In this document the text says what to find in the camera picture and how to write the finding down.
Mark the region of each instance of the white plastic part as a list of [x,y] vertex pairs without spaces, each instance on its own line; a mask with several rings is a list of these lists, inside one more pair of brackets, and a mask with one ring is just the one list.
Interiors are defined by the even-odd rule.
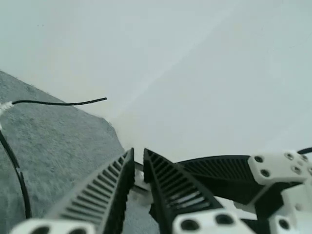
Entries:
[[[308,234],[312,230],[312,179],[282,191],[284,205],[269,219],[271,234]],[[285,229],[280,220],[288,222]]]
[[[216,217],[218,215],[228,215],[232,220],[232,224],[218,224]],[[182,222],[185,220],[195,221],[198,230],[188,231],[182,228]],[[237,215],[224,208],[209,211],[194,212],[178,215],[173,222],[173,234],[254,234],[254,232],[243,223]]]
[[[256,161],[255,157],[261,157],[262,162]],[[265,153],[253,155],[249,158],[248,164],[257,183],[271,185],[276,182],[303,182],[312,178],[309,168],[312,163],[296,151],[280,153]]]
[[31,234],[36,233],[35,230],[39,228],[48,228],[48,232],[37,232],[37,233],[48,233],[48,234],[69,234],[74,230],[76,233],[85,234],[96,234],[96,230],[91,223],[82,221],[71,221],[71,220],[58,220],[58,219],[29,219],[15,226],[10,234]]
[[4,104],[1,104],[0,103],[0,116],[3,115],[3,113],[10,109],[11,107],[13,106],[12,102],[6,102]]

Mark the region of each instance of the white wall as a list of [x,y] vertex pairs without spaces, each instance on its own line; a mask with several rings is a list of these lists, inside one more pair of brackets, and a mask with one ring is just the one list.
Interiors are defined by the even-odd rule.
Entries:
[[306,147],[311,6],[2,0],[0,69],[64,101],[107,96],[81,108],[138,161]]
[[110,121],[239,2],[2,0],[0,69]]
[[288,128],[311,115],[311,7],[240,5],[112,121],[123,146],[172,161],[310,146],[309,118]]

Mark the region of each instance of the black plastic part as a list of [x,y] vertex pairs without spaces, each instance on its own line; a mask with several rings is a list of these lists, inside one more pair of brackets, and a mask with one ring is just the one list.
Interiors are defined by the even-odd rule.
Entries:
[[261,191],[249,168],[250,156],[213,156],[179,162],[215,196],[247,205]]
[[172,233],[179,214],[221,208],[214,195],[180,165],[145,149],[144,180],[151,184],[154,199],[150,213],[161,233]]
[[298,184],[301,183],[279,182],[272,185],[254,204],[258,220],[265,220],[276,212],[284,204],[281,192]]
[[121,171],[120,179],[116,190],[118,191],[114,197],[111,207],[111,213],[107,220],[104,234],[119,234],[122,233],[123,221],[125,219],[126,202],[128,201],[129,190],[135,182],[135,163],[133,148],[124,154],[124,158],[130,155],[131,160],[125,165]]
[[251,220],[241,219],[248,227],[250,227],[256,234],[270,234],[270,226],[267,220]]

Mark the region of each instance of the white surface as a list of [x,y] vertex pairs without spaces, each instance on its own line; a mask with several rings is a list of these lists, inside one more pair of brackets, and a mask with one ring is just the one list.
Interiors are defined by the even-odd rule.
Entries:
[[308,147],[311,118],[299,120],[311,115],[311,9],[302,0],[241,4],[112,121],[123,146],[172,161],[251,154],[273,141]]
[[94,225],[87,222],[36,218],[18,224],[10,234],[32,234],[35,229],[40,227],[49,227],[49,234],[68,234],[76,229],[84,229],[86,234],[96,234]]
[[[291,154],[293,156],[292,160],[285,157],[285,154]],[[250,170],[258,184],[270,186],[277,182],[303,182],[307,178],[312,178],[309,173],[309,169],[312,168],[311,160],[303,160],[296,151],[267,152],[258,155],[261,155],[263,162],[257,162],[254,159],[256,155],[248,159]],[[263,176],[261,170],[267,170],[270,176]]]
[[[215,217],[218,215],[228,215],[232,218],[233,224],[219,225],[217,224]],[[196,231],[185,231],[181,228],[181,223],[184,220],[196,221],[199,225],[199,229]],[[173,222],[173,234],[254,234],[249,227],[239,220],[234,212],[227,209],[213,209],[208,211],[194,212],[188,214],[178,215]]]
[[2,0],[0,69],[110,121],[238,2]]
[[[310,233],[312,228],[312,177],[305,183],[282,192],[284,205],[269,219],[272,234]],[[282,229],[280,219],[289,222],[290,229]]]
[[0,69],[105,117],[142,162],[310,146],[312,2],[0,3]]

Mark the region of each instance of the screw hole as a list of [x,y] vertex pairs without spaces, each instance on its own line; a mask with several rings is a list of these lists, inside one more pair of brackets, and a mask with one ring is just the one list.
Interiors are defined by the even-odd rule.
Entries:
[[78,228],[72,230],[69,234],[87,234],[87,232],[83,228]]
[[290,153],[285,153],[285,157],[288,158],[289,160],[293,160],[293,155]]
[[264,177],[269,177],[269,176],[270,176],[270,172],[269,172],[268,170],[263,169],[263,170],[261,170],[260,172],[261,172],[261,174],[262,174]]
[[261,156],[255,156],[254,159],[256,160],[256,162],[263,162],[263,158]]
[[187,231],[195,231],[199,229],[199,224],[192,219],[186,219],[181,223],[181,228]]
[[50,231],[50,228],[47,226],[44,226],[44,227],[39,227],[39,228],[34,229],[31,232],[31,234],[48,234],[49,231]]
[[304,160],[304,161],[308,161],[308,157],[307,156],[305,156],[305,155],[300,155],[301,156],[301,158],[302,158],[302,160]]
[[297,167],[297,166],[292,166],[292,171],[293,172],[295,172],[296,174],[301,174],[301,170],[300,170],[300,168],[299,167]]
[[296,208],[296,210],[298,210],[298,211],[301,211],[302,210],[302,205],[301,204],[299,204],[299,203],[297,203],[297,204],[295,204],[295,206],[294,206],[295,208]]
[[289,229],[289,223],[286,220],[280,219],[278,223],[283,229],[286,229],[286,230]]
[[215,217],[215,220],[218,224],[232,224],[234,223],[233,219],[227,214],[219,214]]

